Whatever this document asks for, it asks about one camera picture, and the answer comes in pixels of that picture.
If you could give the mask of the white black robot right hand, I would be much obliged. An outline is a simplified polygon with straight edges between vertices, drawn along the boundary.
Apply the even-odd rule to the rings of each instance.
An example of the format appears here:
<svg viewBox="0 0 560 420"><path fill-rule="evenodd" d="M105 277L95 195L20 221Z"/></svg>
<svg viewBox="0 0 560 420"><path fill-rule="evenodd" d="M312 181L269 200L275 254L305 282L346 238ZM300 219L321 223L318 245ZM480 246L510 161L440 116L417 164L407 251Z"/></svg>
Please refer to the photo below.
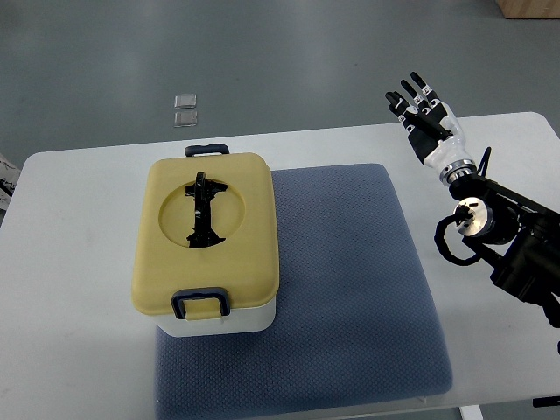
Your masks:
<svg viewBox="0 0 560 420"><path fill-rule="evenodd" d="M474 173L477 166L466 151L466 135L450 106L418 73L412 72L410 78L401 81L409 99L397 91L385 97L418 160L433 169L445 186Z"/></svg>

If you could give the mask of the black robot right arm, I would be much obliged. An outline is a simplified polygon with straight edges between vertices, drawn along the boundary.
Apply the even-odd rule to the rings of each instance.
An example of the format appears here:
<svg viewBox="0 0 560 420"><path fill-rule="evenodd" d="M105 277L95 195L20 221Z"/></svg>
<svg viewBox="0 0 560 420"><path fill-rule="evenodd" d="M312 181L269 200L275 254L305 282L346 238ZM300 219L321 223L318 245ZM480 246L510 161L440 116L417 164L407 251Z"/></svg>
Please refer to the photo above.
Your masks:
<svg viewBox="0 0 560 420"><path fill-rule="evenodd" d="M436 226L440 255L458 266L486 262L492 283L542 308L559 327L559 213L486 177L492 149L479 166L463 159L440 175L458 201Z"/></svg>

